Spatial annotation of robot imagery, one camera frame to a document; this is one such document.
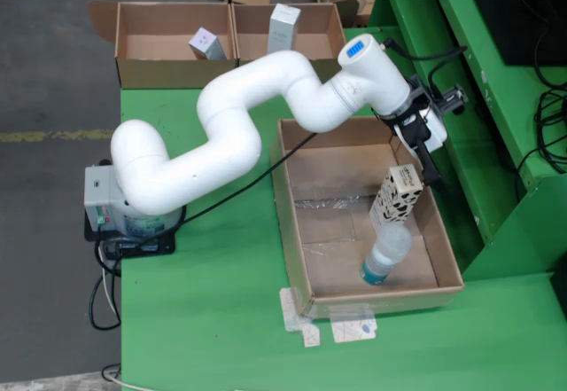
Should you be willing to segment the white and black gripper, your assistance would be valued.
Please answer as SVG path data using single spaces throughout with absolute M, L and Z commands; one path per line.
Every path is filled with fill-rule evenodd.
M 404 147 L 416 154 L 422 165 L 423 183 L 428 186 L 441 180 L 441 174 L 430 152 L 438 150 L 447 140 L 447 130 L 432 107 L 421 109 L 405 118 L 392 119 L 394 133 Z

